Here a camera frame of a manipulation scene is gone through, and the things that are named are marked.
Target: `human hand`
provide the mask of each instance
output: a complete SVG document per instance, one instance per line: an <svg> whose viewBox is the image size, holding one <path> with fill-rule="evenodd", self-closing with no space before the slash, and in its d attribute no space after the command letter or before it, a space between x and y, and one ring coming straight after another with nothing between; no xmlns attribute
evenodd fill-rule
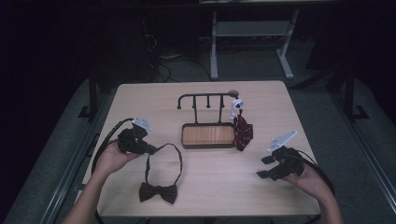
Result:
<svg viewBox="0 0 396 224"><path fill-rule="evenodd" d="M332 196L332 191L318 172L306 164L304 164L304 171L300 176L287 175L283 177L283 180L291 183L317 200Z"/></svg>
<svg viewBox="0 0 396 224"><path fill-rule="evenodd" d="M134 153L122 153L117 141L110 143L102 152L96 163L94 174L111 175L121 169L128 161L141 155Z"/></svg>

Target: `black cable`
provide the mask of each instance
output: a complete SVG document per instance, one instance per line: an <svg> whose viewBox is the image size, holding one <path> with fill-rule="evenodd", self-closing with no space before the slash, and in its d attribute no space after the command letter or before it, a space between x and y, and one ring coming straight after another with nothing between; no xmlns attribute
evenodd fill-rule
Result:
<svg viewBox="0 0 396 224"><path fill-rule="evenodd" d="M168 71L168 74L169 74L166 77L166 79L163 79L163 83L167 82L169 79L171 79L171 75L172 75L171 69L168 66L166 66L164 64L161 64L161 63L159 63L158 66L161 66L161 67L165 68ZM160 75L160 77L164 77L163 73L161 73L160 70L158 70L158 74Z"/></svg>
<svg viewBox="0 0 396 224"><path fill-rule="evenodd" d="M303 153L307 158L309 158L309 160L311 160L316 166L318 166L318 164L314 160L312 160L312 158L310 156L308 156L308 154L306 154L305 152L300 151L300 150L296 150L296 151Z"/></svg>
<svg viewBox="0 0 396 224"><path fill-rule="evenodd" d="M141 218L136 222L136 224L140 224L142 221L145 221L144 223L145 223L145 224L148 224L148 223L149 223L149 217L141 217Z"/></svg>
<svg viewBox="0 0 396 224"><path fill-rule="evenodd" d="M212 38L206 36L206 37L200 37L198 39L199 42L204 42L203 44L200 43L199 48L206 48L207 46L211 46L212 43Z"/></svg>
<svg viewBox="0 0 396 224"><path fill-rule="evenodd" d="M306 221L304 224L315 223L316 221L319 221L320 219L321 219L321 214L318 214L318 215L314 216L313 218L309 219L308 221Z"/></svg>
<svg viewBox="0 0 396 224"><path fill-rule="evenodd" d="M232 39L228 38L226 40L223 40L222 43L219 41L217 54L235 54L235 53L239 53L241 51L246 51L246 50L248 50L248 44L247 44L247 47L245 49L243 49L242 44L237 43L237 42L233 41Z"/></svg>
<svg viewBox="0 0 396 224"><path fill-rule="evenodd" d="M105 222L100 218L98 210L95 210L95 219L99 224L105 224Z"/></svg>
<svg viewBox="0 0 396 224"><path fill-rule="evenodd" d="M161 62L162 63L170 63L170 62L174 62L175 60L179 59L179 58L183 58L186 55L183 53L180 53L179 55L173 56L171 58L162 58Z"/></svg>
<svg viewBox="0 0 396 224"><path fill-rule="evenodd" d="M193 59L177 59L177 60L172 60L171 62L192 62L192 63L196 63L196 64L198 64L199 66L201 66L204 70L205 70L205 73L206 73L206 75L209 77L209 79L210 79L210 74L209 74L209 72L206 70L206 68L201 64L201 63L199 63L199 62L197 62L197 61L195 61L195 60L193 60Z"/></svg>
<svg viewBox="0 0 396 224"><path fill-rule="evenodd" d="M171 79L172 81L175 81L175 82L181 82L181 81L179 81L179 80L177 80L177 79L174 79L174 78L172 78L172 77L169 77L169 79Z"/></svg>

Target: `wrist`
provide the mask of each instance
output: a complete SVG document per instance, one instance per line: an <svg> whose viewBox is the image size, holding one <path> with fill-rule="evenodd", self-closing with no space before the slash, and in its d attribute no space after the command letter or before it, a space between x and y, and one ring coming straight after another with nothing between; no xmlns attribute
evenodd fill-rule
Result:
<svg viewBox="0 0 396 224"><path fill-rule="evenodd" d="M110 174L106 172L102 172L100 170L96 170L93 172L91 178L94 178L95 180L104 180L106 181L107 178L110 176Z"/></svg>
<svg viewBox="0 0 396 224"><path fill-rule="evenodd" d="M318 203L321 205L331 205L337 203L331 191L323 192L322 194L318 195L315 198L318 200Z"/></svg>

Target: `black bow tie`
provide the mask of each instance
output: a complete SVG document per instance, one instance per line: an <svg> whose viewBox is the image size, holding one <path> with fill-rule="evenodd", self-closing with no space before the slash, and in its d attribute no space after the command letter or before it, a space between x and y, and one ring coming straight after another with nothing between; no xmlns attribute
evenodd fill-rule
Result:
<svg viewBox="0 0 396 224"><path fill-rule="evenodd" d="M148 200L156 194L160 194L165 201L173 204L177 196L177 186L171 185L169 187L161 187L161 186L153 187L150 184L144 182L140 186L140 190L139 190L140 202Z"/></svg>

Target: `dark background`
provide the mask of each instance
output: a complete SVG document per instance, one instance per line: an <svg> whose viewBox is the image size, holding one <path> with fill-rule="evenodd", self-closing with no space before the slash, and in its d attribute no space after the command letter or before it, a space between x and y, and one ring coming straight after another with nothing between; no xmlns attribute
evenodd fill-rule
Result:
<svg viewBox="0 0 396 224"><path fill-rule="evenodd" d="M119 1L117 6L135 2L148 1ZM352 66L396 123L395 8L386 1L361 2L304 7L293 38L317 40L307 65L311 68L326 69L339 62ZM196 53L196 37L210 34L209 11L157 11L142 23L147 12L82 10L98 3L0 2L1 221L82 81L95 73L103 92L125 82L150 82L156 71L149 65L155 65L158 55L145 50L147 29L159 45L191 54ZM234 15L277 18L290 8L277 10ZM235 19L229 12L223 16Z"/></svg>

